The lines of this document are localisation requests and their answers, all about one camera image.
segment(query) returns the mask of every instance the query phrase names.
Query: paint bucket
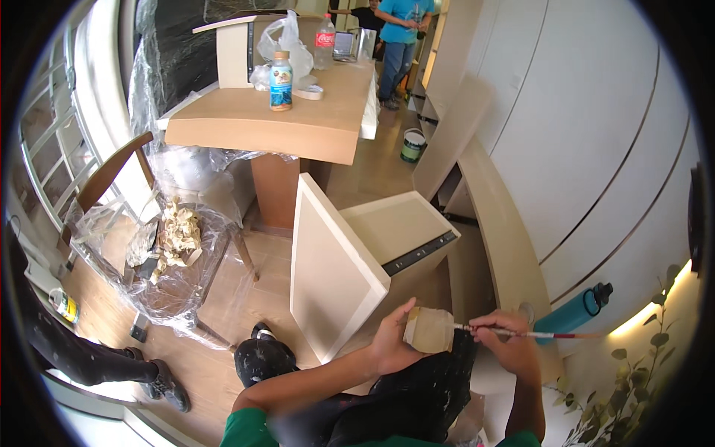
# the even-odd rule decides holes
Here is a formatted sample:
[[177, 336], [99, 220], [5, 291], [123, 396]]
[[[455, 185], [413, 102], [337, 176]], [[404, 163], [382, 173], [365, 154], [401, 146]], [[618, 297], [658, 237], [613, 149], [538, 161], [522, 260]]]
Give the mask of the paint bucket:
[[49, 302], [52, 307], [72, 324], [79, 321], [79, 306], [77, 302], [69, 297], [62, 289], [52, 289], [49, 291]]
[[405, 141], [400, 158], [409, 163], [416, 163], [426, 146], [427, 140], [422, 131], [417, 127], [411, 127], [405, 130]]

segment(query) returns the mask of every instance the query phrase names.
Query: chair leg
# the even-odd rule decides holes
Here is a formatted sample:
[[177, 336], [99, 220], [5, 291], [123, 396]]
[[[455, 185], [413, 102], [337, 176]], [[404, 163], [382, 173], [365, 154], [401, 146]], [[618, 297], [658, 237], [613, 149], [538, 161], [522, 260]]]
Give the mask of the chair leg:
[[192, 329], [192, 332], [212, 345], [217, 346], [219, 349], [228, 349], [232, 353], [236, 351], [236, 347], [233, 346], [230, 341], [226, 340], [221, 335], [218, 335], [201, 320], [196, 322], [196, 327]]
[[236, 248], [238, 249], [238, 254], [241, 255], [241, 260], [243, 261], [243, 265], [245, 265], [248, 270], [253, 271], [253, 282], [255, 283], [256, 281], [258, 281], [258, 271], [256, 270], [256, 267], [253, 265], [253, 261], [251, 260], [251, 255], [248, 253], [248, 247], [246, 247], [246, 241], [243, 238], [243, 230], [241, 228], [238, 229], [238, 232], [233, 237], [233, 243], [236, 245]]

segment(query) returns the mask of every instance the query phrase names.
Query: blue t-shirt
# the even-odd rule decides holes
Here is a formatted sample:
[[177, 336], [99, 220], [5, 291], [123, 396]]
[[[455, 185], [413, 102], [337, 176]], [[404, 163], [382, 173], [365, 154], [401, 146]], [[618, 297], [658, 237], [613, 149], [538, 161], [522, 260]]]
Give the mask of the blue t-shirt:
[[[421, 23], [425, 13], [435, 11], [435, 2], [434, 0], [383, 0], [378, 9], [398, 19]], [[387, 43], [414, 44], [417, 41], [417, 30], [387, 21], [380, 32], [380, 38]]]

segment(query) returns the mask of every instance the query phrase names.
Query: black pants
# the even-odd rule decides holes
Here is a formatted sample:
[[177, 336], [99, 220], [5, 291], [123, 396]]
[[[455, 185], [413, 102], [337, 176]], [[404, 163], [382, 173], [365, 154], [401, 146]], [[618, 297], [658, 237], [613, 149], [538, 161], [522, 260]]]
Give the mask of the black pants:
[[[375, 382], [366, 396], [340, 393], [297, 413], [271, 418], [276, 441], [287, 447], [341, 447], [390, 436], [442, 443], [470, 400], [469, 381], [477, 353], [470, 334], [455, 330], [451, 353], [424, 358]], [[234, 354], [248, 388], [299, 368], [280, 341], [246, 340]]]
[[15, 234], [9, 230], [6, 235], [10, 239], [11, 268], [24, 334], [39, 354], [36, 357], [42, 368], [57, 368], [87, 386], [125, 380], [150, 383], [157, 377], [159, 369], [155, 364], [134, 360], [121, 349], [107, 348], [78, 337], [55, 320], [24, 275], [27, 258]]

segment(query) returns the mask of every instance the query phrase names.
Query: green t-shirt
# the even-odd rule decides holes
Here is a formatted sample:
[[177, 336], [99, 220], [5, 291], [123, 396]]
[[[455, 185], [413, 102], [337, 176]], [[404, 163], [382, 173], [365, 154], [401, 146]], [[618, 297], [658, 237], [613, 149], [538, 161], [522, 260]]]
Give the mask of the green t-shirt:
[[[435, 447], [435, 444], [418, 439], [391, 436], [384, 441], [371, 441], [360, 447]], [[530, 431], [520, 431], [501, 441], [497, 447], [539, 447], [539, 442]], [[278, 447], [268, 433], [266, 413], [258, 408], [243, 408], [235, 411], [226, 420], [224, 437], [220, 447]]]

